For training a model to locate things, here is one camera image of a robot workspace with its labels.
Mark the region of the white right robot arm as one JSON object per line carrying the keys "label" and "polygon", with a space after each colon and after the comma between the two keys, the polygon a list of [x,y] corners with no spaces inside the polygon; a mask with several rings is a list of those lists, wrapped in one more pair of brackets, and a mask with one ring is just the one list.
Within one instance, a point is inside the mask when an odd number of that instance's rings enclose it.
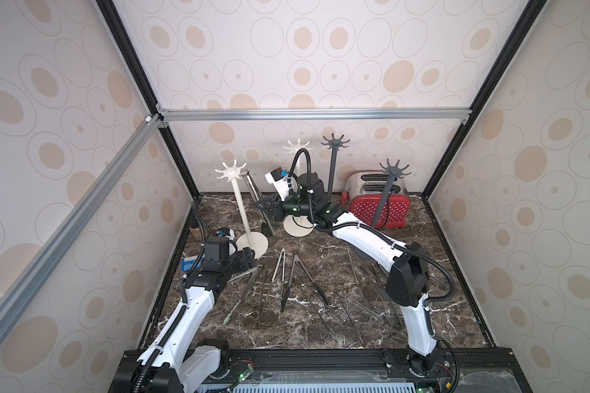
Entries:
{"label": "white right robot arm", "polygon": [[408,337],[408,364],[414,375],[427,376],[443,362],[430,318],[430,305],[456,293],[452,275],[424,254],[420,244],[395,240],[364,223],[344,206],[324,196],[316,173],[293,175],[278,168],[265,175],[276,193],[256,206],[273,221],[305,217],[311,227],[331,234],[372,258],[388,274],[385,291],[400,306]]}

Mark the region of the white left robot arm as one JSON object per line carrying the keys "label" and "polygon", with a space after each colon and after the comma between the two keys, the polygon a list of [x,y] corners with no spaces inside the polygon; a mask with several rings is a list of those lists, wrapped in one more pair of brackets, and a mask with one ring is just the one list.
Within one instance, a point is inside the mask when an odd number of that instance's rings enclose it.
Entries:
{"label": "white left robot arm", "polygon": [[257,273],[255,252],[240,248],[228,228],[207,235],[207,225],[193,203],[201,249],[180,280],[180,300],[165,327],[142,353],[128,351],[112,380],[111,392],[195,392],[208,379],[231,375],[226,340],[204,339],[188,353],[203,319],[234,277]]}

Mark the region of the slim steel tongs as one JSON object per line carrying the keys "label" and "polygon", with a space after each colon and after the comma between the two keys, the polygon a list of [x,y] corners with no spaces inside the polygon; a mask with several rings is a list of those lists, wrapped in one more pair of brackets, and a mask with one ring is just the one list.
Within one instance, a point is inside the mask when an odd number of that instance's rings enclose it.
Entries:
{"label": "slim steel tongs", "polygon": [[265,300],[266,300],[266,295],[267,295],[267,287],[270,287],[270,280],[269,280],[269,271],[265,271],[265,274],[263,276],[263,280],[262,280],[262,287],[261,287],[261,296],[260,296],[260,303],[259,303],[259,308],[258,308],[258,314],[257,314],[257,323],[260,324],[260,322],[262,321],[262,313],[264,311],[264,304],[265,304]]}

